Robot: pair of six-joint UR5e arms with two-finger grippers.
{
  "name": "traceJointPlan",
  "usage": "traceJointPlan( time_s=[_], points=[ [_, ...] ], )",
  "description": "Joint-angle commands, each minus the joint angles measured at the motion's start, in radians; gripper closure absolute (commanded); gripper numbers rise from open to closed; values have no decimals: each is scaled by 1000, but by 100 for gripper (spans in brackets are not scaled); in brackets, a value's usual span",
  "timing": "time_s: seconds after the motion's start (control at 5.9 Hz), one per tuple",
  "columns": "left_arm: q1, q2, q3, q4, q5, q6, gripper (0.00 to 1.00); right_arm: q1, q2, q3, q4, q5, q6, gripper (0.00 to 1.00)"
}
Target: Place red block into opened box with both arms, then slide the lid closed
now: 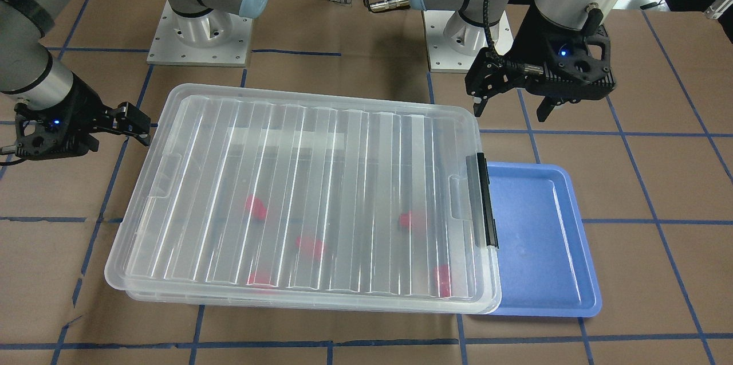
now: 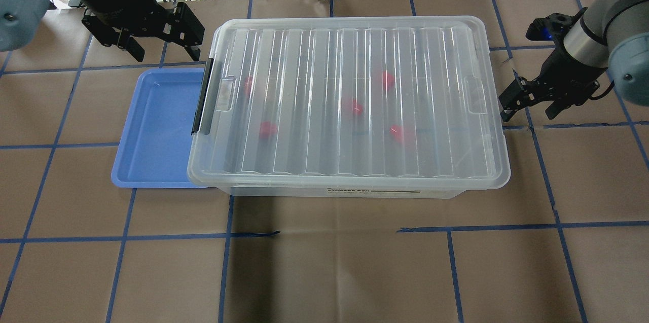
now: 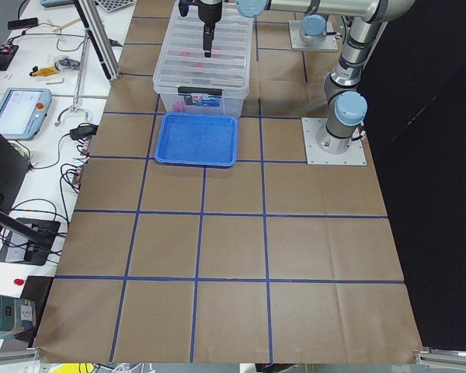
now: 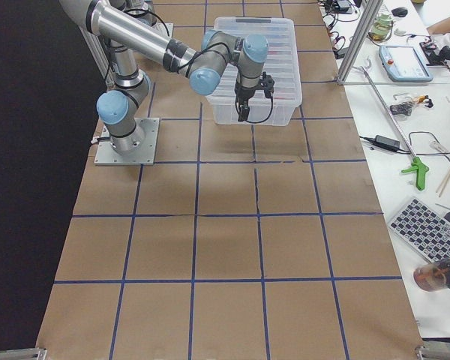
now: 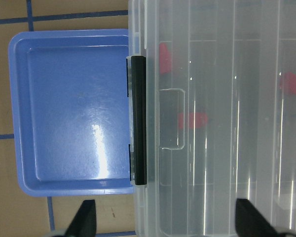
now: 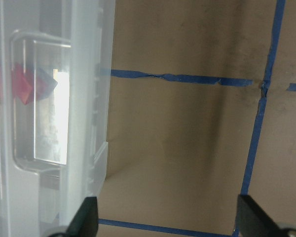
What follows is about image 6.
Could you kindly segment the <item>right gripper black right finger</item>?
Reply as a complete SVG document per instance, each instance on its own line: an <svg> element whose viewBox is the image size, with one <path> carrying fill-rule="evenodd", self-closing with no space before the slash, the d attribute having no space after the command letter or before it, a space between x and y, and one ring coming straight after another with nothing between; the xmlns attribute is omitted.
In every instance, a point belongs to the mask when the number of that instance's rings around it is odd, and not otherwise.
<svg viewBox="0 0 296 237"><path fill-rule="evenodd" d="M283 236L278 225L250 195L237 198L236 227L242 236Z"/></svg>

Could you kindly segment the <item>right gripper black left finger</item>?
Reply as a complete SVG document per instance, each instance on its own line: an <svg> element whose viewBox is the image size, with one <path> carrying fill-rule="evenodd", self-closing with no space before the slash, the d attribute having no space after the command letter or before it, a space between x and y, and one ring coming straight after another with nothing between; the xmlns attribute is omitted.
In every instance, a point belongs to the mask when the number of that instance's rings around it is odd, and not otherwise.
<svg viewBox="0 0 296 237"><path fill-rule="evenodd" d="M97 197L86 197L67 227L66 235L96 235L99 228Z"/></svg>

